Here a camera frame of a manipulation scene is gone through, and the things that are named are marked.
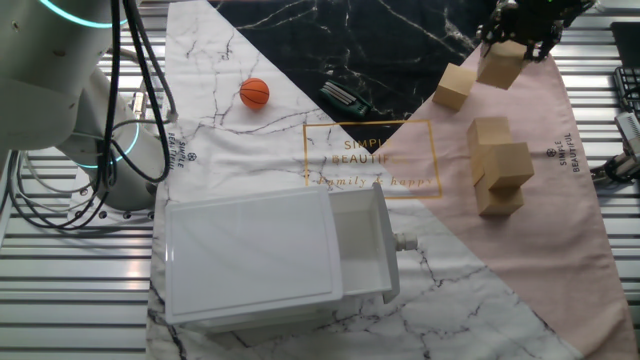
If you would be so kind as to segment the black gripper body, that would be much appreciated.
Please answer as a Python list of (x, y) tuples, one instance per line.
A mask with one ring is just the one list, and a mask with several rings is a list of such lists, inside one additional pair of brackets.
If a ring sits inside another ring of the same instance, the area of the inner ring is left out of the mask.
[(492, 13), (492, 42), (555, 45), (567, 12), (562, 0), (500, 0)]

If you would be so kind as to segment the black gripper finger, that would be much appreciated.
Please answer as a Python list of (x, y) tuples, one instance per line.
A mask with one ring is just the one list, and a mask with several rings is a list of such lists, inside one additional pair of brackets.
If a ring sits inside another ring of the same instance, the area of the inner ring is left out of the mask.
[(484, 25), (478, 27), (476, 35), (481, 40), (483, 55), (486, 55), (494, 44), (503, 40), (501, 20), (502, 11), (497, 9), (493, 11), (491, 17)]
[(557, 45), (562, 37), (563, 30), (558, 27), (551, 27), (541, 31), (535, 31), (529, 35), (526, 41), (526, 52), (524, 59), (530, 62), (541, 62), (545, 60), (550, 51)]

